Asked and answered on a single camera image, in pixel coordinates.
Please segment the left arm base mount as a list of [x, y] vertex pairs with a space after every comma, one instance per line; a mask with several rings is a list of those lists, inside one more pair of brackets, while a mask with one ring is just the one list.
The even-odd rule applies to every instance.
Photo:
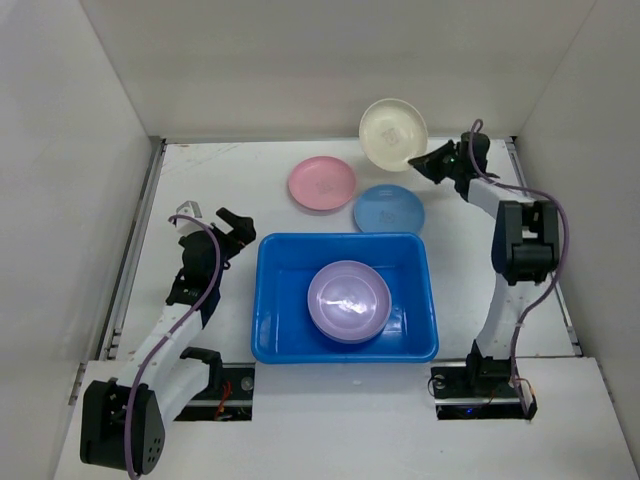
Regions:
[[225, 364], [220, 387], [207, 388], [197, 394], [180, 412], [176, 421], [250, 421], [254, 383], [254, 363]]

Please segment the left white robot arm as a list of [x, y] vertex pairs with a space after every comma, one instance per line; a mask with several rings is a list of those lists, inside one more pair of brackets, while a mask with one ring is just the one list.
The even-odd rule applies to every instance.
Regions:
[[226, 208], [217, 210], [229, 226], [205, 223], [194, 202], [169, 219], [180, 233], [181, 266], [161, 315], [120, 373], [94, 380], [82, 399], [79, 456], [84, 464], [126, 472], [138, 479], [151, 473], [164, 449], [165, 433], [199, 394], [233, 393], [219, 352], [194, 346], [219, 304], [223, 273], [256, 239], [254, 221]]

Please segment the purple plate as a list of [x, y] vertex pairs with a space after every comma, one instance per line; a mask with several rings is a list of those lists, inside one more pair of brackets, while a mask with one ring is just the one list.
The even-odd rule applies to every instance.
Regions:
[[342, 260], [326, 265], [313, 277], [307, 307], [312, 322], [326, 337], [360, 344], [382, 332], [391, 314], [392, 297], [373, 268]]

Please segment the pink plate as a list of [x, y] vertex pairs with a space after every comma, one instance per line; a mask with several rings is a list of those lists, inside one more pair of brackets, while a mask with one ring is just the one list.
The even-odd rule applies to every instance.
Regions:
[[343, 160], [316, 156], [293, 168], [287, 186], [293, 199], [303, 207], [330, 211], [352, 199], [357, 179], [354, 170]]

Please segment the cream plate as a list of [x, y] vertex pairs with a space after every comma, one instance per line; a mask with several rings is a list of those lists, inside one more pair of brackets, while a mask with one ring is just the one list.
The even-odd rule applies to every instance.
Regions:
[[388, 172], [410, 170], [410, 161], [426, 154], [428, 139], [422, 115], [400, 99], [378, 100], [360, 119], [359, 143], [365, 156]]

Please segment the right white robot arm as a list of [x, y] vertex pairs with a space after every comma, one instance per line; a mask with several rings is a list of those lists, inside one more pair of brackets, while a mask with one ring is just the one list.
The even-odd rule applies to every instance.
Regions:
[[528, 314], [545, 298], [538, 287], [560, 267], [559, 207], [548, 196], [508, 185], [487, 171], [489, 138], [466, 132], [459, 142], [408, 161], [435, 184], [445, 179], [467, 203], [494, 221], [491, 265], [495, 287], [485, 323], [454, 387], [464, 397], [492, 393], [521, 396], [516, 345]]

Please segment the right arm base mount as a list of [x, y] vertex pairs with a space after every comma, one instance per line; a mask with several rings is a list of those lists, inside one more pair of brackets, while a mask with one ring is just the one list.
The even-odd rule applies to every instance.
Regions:
[[529, 386], [511, 380], [509, 367], [497, 372], [471, 372], [464, 363], [431, 368], [428, 388], [438, 420], [531, 421], [538, 402]]

